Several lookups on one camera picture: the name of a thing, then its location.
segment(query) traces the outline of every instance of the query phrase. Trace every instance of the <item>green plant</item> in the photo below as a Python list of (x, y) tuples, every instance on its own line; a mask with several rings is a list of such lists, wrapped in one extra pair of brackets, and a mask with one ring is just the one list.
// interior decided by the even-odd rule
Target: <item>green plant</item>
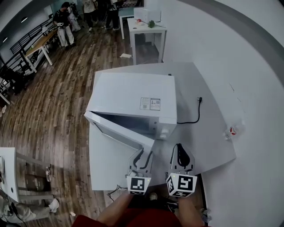
[(151, 20), (148, 24), (149, 28), (153, 28), (155, 26), (155, 22), (153, 20)]

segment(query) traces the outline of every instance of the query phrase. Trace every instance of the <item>microwave door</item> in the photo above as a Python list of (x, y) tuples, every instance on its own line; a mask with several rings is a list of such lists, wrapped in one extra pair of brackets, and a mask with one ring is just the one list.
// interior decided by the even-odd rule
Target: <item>microwave door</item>
[(145, 152), (150, 152), (152, 150), (154, 145), (153, 139), (117, 125), (91, 111), (87, 111), (85, 113), (85, 117), (91, 124), (97, 126), (103, 134), (111, 137), (112, 139), (137, 150), (142, 148), (144, 148)]

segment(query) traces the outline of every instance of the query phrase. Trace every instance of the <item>ceiling light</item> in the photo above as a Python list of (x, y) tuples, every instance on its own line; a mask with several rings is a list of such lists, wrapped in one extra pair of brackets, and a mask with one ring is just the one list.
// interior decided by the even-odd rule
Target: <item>ceiling light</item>
[(27, 16), (23, 17), (21, 23), (23, 23), (27, 18)]

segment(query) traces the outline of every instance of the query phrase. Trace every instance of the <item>microwave label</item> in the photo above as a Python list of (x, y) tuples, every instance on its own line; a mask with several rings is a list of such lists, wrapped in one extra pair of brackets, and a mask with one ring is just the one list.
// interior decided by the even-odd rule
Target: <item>microwave label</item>
[(161, 99), (159, 98), (141, 98), (141, 110), (161, 110)]

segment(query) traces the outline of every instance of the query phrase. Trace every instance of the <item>red shirt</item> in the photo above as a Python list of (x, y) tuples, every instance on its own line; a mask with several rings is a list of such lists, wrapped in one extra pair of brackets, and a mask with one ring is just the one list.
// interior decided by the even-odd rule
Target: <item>red shirt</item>
[[(107, 227), (98, 221), (78, 216), (72, 227)], [(117, 227), (181, 227), (174, 213), (158, 209), (127, 209)]]

